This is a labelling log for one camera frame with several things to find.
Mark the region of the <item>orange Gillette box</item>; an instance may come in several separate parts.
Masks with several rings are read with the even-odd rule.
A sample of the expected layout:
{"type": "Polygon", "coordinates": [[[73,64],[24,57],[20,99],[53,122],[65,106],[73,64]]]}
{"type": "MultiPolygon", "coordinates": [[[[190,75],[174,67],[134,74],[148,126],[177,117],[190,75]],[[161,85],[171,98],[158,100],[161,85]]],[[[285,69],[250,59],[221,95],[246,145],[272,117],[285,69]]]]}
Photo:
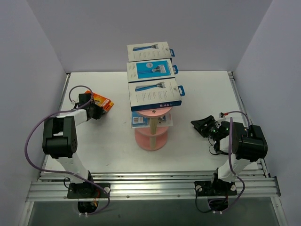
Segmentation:
{"type": "Polygon", "coordinates": [[[114,103],[110,99],[96,93],[93,94],[93,101],[94,104],[103,109],[104,114],[107,114],[114,106],[114,103]]]}

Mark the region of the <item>clear blister razor pack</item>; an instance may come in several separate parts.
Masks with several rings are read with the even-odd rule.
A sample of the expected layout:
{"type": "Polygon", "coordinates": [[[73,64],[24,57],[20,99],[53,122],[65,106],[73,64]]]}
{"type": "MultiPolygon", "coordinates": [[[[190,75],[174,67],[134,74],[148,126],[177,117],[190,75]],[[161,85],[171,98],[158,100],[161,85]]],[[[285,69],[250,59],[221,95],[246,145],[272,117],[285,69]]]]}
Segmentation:
{"type": "Polygon", "coordinates": [[[159,127],[171,127],[173,126],[173,118],[172,115],[166,114],[164,116],[161,116],[158,118],[158,124],[159,127]]]}

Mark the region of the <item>blister razor pack blue card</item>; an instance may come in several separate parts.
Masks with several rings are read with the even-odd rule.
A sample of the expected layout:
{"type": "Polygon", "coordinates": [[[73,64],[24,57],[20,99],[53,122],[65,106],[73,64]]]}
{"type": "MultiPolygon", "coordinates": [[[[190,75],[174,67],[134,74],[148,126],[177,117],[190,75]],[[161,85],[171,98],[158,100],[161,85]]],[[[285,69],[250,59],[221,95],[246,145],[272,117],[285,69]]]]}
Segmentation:
{"type": "Polygon", "coordinates": [[[149,118],[140,115],[138,112],[132,112],[131,114],[131,127],[136,128],[149,128],[150,122],[149,118]]]}

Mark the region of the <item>blue Harry's razor box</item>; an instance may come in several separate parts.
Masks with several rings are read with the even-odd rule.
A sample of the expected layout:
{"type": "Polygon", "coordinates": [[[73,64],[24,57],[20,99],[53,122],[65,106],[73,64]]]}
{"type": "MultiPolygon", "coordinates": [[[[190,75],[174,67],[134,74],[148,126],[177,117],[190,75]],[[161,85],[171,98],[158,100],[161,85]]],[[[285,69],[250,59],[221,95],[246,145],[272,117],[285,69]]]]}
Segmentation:
{"type": "Polygon", "coordinates": [[[174,50],[169,47],[166,41],[127,45],[127,52],[129,62],[172,59],[175,57],[174,50]]]}
{"type": "Polygon", "coordinates": [[[137,61],[127,63],[129,83],[173,78],[178,74],[176,65],[170,59],[137,61]]]}

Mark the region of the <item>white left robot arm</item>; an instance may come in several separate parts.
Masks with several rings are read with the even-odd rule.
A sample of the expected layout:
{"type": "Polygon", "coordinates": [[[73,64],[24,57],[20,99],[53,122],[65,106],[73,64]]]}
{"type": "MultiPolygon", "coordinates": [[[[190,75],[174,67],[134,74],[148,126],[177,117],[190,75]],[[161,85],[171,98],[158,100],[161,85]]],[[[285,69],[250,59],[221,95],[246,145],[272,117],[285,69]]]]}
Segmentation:
{"type": "Polygon", "coordinates": [[[78,192],[83,197],[94,194],[95,185],[89,170],[77,155],[78,139],[76,127],[90,119],[98,120],[104,114],[92,93],[79,94],[79,101],[70,112],[52,116],[45,120],[42,148],[45,154],[59,162],[66,174],[70,175],[72,184],[79,185],[78,192]]]}

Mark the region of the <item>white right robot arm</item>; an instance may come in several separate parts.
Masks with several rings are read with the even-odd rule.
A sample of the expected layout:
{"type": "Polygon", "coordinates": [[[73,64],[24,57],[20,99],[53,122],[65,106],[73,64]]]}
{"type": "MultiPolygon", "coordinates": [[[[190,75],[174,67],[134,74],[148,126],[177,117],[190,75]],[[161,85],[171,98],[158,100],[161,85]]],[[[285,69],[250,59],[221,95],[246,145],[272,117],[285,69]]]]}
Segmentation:
{"type": "Polygon", "coordinates": [[[214,141],[216,154],[226,155],[226,162],[218,167],[210,181],[196,181],[197,196],[237,195],[235,179],[248,165],[265,158],[268,145],[260,126],[245,127],[240,122],[230,122],[208,116],[191,121],[194,129],[204,138],[214,141]]]}

